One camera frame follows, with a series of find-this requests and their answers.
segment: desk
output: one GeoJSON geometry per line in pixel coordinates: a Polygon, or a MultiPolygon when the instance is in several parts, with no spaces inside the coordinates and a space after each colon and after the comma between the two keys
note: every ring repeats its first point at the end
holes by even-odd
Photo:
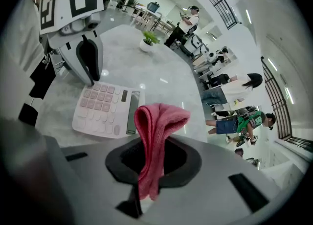
{"type": "Polygon", "coordinates": [[[161,14],[160,13],[155,13],[152,12],[151,10],[147,9],[146,6],[135,6],[136,9],[139,9],[138,13],[135,15],[131,26],[137,21],[138,16],[140,15],[141,12],[144,12],[143,16],[141,17],[141,19],[138,21],[137,25],[139,24],[144,24],[146,25],[146,30],[150,30],[155,22],[155,19],[159,19],[161,18],[161,14]]]}
{"type": "MultiPolygon", "coordinates": [[[[183,59],[162,44],[154,45],[150,53],[142,52],[139,42],[143,35],[129,25],[120,25],[100,36],[104,50],[103,69],[109,71],[101,81],[131,88],[138,88],[143,83],[146,104],[163,102],[184,106],[191,112],[191,117],[176,134],[207,142],[200,94],[190,67],[183,59]]],[[[62,81],[56,78],[39,110],[36,128],[44,135],[55,137],[61,147],[107,140],[72,129],[74,110],[83,87],[71,74],[62,81]]]]}

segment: pink cloth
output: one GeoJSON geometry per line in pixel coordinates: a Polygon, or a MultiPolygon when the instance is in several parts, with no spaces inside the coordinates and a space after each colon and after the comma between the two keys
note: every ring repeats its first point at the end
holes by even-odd
{"type": "Polygon", "coordinates": [[[165,139],[182,128],[189,120],[190,112],[163,103],[140,106],[134,114],[134,122],[145,150],[145,166],[138,179],[139,198],[158,195],[158,180],[164,174],[165,139]]]}

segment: shorts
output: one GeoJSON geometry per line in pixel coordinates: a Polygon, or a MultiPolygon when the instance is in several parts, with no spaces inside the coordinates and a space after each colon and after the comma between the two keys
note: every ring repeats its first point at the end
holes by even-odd
{"type": "Polygon", "coordinates": [[[221,134],[233,134],[237,132],[238,123],[237,118],[234,117],[231,120],[220,120],[216,122],[216,133],[221,134]]]}

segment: white shirt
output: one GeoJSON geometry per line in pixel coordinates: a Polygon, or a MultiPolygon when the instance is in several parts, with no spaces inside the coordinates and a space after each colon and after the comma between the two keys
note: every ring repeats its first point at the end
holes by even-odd
{"type": "Polygon", "coordinates": [[[221,86],[226,100],[229,103],[234,102],[237,99],[245,98],[252,91],[252,86],[248,88],[242,86],[251,80],[247,74],[236,74],[236,76],[236,81],[221,86]]]}
{"type": "Polygon", "coordinates": [[[196,25],[199,21],[199,15],[191,15],[189,17],[186,18],[188,21],[190,21],[192,23],[192,25],[188,25],[187,23],[185,23],[183,20],[181,20],[181,22],[179,23],[179,27],[182,31],[184,31],[185,33],[187,33],[194,25],[196,25]]]}

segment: jeans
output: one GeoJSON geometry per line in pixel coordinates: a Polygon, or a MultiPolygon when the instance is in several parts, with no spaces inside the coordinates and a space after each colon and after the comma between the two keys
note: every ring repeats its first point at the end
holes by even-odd
{"type": "Polygon", "coordinates": [[[225,104],[227,103],[226,97],[221,88],[215,88],[210,90],[205,90],[202,93],[201,100],[203,103],[209,105],[212,104],[225,104]]]}

